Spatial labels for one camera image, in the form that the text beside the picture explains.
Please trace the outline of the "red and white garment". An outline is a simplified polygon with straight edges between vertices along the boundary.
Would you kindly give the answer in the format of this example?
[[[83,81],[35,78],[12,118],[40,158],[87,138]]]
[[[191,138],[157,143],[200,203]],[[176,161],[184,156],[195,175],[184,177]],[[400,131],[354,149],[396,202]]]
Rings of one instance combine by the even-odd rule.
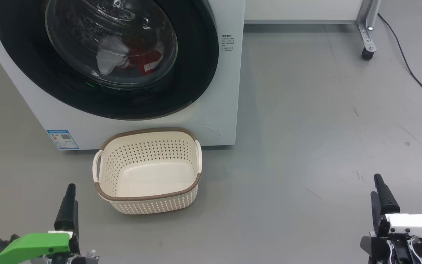
[[[143,76],[157,70],[164,58],[164,45],[157,38],[110,36],[101,40],[96,54],[101,74],[113,70],[139,70]]]

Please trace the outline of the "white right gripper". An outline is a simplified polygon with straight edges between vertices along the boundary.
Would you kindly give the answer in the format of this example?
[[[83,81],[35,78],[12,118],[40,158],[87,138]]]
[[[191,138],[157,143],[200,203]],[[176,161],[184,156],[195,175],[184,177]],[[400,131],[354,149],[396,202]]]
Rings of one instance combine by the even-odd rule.
[[[422,264],[422,214],[400,213],[400,206],[380,174],[370,192],[373,231],[360,247],[368,264]]]

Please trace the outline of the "white front-load washing machine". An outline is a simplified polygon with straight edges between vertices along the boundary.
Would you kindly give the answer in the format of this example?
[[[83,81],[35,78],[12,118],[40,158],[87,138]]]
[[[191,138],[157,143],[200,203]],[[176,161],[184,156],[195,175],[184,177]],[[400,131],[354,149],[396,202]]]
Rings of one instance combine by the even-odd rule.
[[[10,58],[0,41],[0,63],[46,130],[68,130],[80,149],[100,149],[119,133],[183,128],[202,146],[234,145],[241,75],[245,0],[207,0],[218,35],[218,65],[205,92],[188,107],[153,119],[110,119],[80,111],[51,97]]]

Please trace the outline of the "cream perforated laundry basket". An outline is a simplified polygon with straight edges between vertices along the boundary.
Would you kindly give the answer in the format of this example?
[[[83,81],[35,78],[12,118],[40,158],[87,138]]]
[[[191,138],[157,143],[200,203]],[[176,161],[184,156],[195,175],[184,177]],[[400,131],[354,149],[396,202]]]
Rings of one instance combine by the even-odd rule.
[[[197,137],[183,128],[116,134],[95,154],[92,176],[99,196],[126,215],[171,212],[198,194],[203,155]]]

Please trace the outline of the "blue energy label sticker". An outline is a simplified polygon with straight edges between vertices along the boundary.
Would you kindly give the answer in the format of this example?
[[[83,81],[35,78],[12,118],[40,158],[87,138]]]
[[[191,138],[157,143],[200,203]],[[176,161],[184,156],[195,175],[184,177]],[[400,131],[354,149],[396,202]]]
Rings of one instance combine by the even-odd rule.
[[[68,130],[47,130],[47,133],[59,150],[80,149]]]

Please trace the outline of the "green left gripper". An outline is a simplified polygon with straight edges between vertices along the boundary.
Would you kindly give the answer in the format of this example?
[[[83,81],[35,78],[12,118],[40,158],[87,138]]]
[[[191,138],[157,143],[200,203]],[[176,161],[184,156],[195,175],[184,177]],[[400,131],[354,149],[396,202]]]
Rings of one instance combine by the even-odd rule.
[[[69,184],[54,222],[55,231],[30,233],[0,252],[0,264],[99,264],[94,250],[81,254],[75,184]]]

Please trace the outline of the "white partition panel on castors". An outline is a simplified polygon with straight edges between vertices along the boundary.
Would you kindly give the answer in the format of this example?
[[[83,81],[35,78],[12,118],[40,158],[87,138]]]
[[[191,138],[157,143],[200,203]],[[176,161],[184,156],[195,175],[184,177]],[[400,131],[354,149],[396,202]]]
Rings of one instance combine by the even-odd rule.
[[[381,0],[246,0],[244,22],[250,25],[354,25],[371,60],[377,47],[371,36]]]

